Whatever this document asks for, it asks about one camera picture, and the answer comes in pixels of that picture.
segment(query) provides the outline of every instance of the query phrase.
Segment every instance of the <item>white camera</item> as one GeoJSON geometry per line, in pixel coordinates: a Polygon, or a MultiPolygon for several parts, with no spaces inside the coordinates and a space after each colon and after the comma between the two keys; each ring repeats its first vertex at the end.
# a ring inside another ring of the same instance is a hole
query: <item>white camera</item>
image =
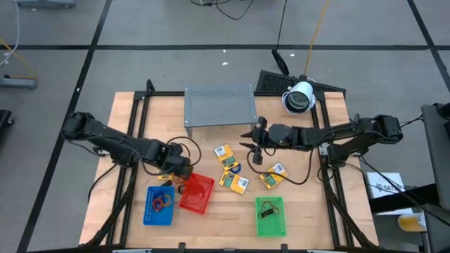
{"type": "Polygon", "coordinates": [[[281,102],[290,115],[298,115],[309,111],[316,104],[316,96],[313,94],[312,85],[302,81],[289,86],[288,91],[281,96],[281,102]]]}

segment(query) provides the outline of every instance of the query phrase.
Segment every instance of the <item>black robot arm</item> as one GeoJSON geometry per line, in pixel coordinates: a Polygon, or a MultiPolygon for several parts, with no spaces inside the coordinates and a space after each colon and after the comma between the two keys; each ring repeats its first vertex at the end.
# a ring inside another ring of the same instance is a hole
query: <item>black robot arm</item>
{"type": "Polygon", "coordinates": [[[347,124],[324,129],[272,124],[267,131],[267,120],[264,117],[259,117],[258,125],[251,132],[242,135],[252,138],[256,145],[247,143],[241,145],[253,150],[255,153],[253,163],[259,165],[262,164],[262,148],[309,151],[323,143],[354,137],[344,144],[322,147],[328,156],[328,163],[336,164],[347,160],[352,153],[364,154],[373,144],[395,144],[403,139],[399,120],[389,115],[356,119],[347,124]]]}
{"type": "Polygon", "coordinates": [[[69,114],[61,136],[69,142],[89,141],[108,151],[113,162],[124,167],[145,162],[160,169],[161,173],[170,172],[185,179],[192,172],[191,161],[181,156],[181,145],[166,144],[156,139],[134,138],[104,125],[87,112],[69,114]]]}

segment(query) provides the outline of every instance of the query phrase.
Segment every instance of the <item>yellow cable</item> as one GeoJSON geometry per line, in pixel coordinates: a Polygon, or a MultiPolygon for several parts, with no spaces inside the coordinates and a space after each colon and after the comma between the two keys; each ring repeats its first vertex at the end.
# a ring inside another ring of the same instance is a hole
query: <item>yellow cable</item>
{"type": "Polygon", "coordinates": [[[319,32],[319,28],[321,27],[323,17],[325,16],[326,9],[328,8],[329,5],[330,5],[330,0],[326,0],[325,6],[322,9],[321,17],[319,18],[319,22],[317,23],[317,26],[316,26],[316,31],[314,31],[314,34],[311,39],[311,43],[309,45],[307,64],[304,66],[304,72],[303,72],[304,75],[307,74],[308,65],[309,65],[309,57],[311,57],[312,45],[314,44],[314,40],[316,39],[316,35],[319,32]]]}
{"type": "Polygon", "coordinates": [[[11,47],[9,47],[8,44],[5,43],[5,41],[3,39],[0,39],[0,43],[2,43],[24,65],[24,67],[28,70],[28,72],[33,74],[32,77],[28,77],[28,76],[12,76],[11,78],[37,79],[36,71],[34,71],[33,67],[30,64],[28,64],[27,61],[22,58],[22,56],[20,56],[16,52],[14,52],[13,49],[11,49],[11,47]]]}

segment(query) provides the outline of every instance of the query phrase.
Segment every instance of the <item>yellow object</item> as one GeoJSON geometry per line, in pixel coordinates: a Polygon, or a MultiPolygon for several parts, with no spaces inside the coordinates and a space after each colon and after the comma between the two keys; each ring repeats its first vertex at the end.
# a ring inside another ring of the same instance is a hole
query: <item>yellow object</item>
{"type": "Polygon", "coordinates": [[[308,50],[307,64],[304,66],[304,71],[303,71],[304,75],[307,74],[309,57],[311,56],[311,51],[312,51],[312,45],[314,44],[314,40],[316,39],[317,33],[319,32],[319,28],[321,27],[321,24],[322,24],[323,17],[325,16],[326,9],[328,8],[329,5],[330,5],[330,0],[326,0],[325,6],[322,9],[321,17],[319,18],[319,22],[317,23],[317,26],[316,26],[316,31],[314,31],[314,34],[312,35],[311,43],[309,45],[309,50],[308,50]]]}
{"type": "Polygon", "coordinates": [[[224,168],[224,170],[229,170],[239,165],[239,162],[234,156],[229,144],[215,148],[214,151],[216,152],[220,165],[224,168]]]}
{"type": "Polygon", "coordinates": [[[397,219],[399,226],[406,232],[426,232],[427,224],[423,213],[402,214],[397,219]]]}
{"type": "Polygon", "coordinates": [[[242,176],[225,171],[220,178],[219,185],[227,187],[233,192],[244,195],[245,189],[248,186],[248,179],[244,179],[242,176]]]}
{"type": "Polygon", "coordinates": [[[13,49],[11,49],[11,47],[9,47],[8,44],[5,43],[5,41],[3,39],[0,39],[0,43],[2,43],[13,54],[13,56],[15,56],[24,65],[24,67],[27,69],[27,71],[30,72],[33,75],[32,77],[29,77],[29,76],[11,76],[10,78],[37,79],[36,71],[34,71],[33,67],[30,64],[28,64],[27,61],[22,58],[22,56],[20,56],[16,52],[14,52],[13,49]]]}
{"type": "MultiPolygon", "coordinates": [[[[283,165],[281,165],[281,163],[277,163],[274,166],[270,167],[269,169],[267,169],[267,172],[274,172],[274,173],[277,173],[277,174],[280,174],[280,175],[283,175],[286,177],[288,176],[288,173],[284,169],[283,165]]],[[[270,174],[270,173],[262,174],[259,177],[264,182],[267,189],[272,189],[274,186],[276,186],[278,183],[280,183],[284,179],[280,176],[270,174]]]]}
{"type": "Polygon", "coordinates": [[[157,177],[158,180],[172,180],[174,178],[174,174],[162,174],[157,177]]]}

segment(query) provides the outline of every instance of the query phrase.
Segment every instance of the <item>white label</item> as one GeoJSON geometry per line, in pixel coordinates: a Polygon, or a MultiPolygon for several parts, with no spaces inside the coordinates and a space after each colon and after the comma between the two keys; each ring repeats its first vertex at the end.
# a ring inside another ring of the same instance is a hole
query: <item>white label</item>
{"type": "Polygon", "coordinates": [[[275,165],[274,171],[275,171],[276,173],[278,173],[278,174],[281,174],[281,172],[284,171],[284,168],[283,168],[283,166],[282,166],[281,164],[278,163],[278,164],[275,165]]]}
{"type": "Polygon", "coordinates": [[[216,148],[214,151],[216,152],[216,155],[217,155],[217,156],[225,155],[224,147],[218,147],[218,148],[216,148]]]}
{"type": "Polygon", "coordinates": [[[247,188],[247,184],[248,184],[248,179],[244,179],[244,178],[239,179],[238,186],[245,189],[245,188],[247,188]]]}

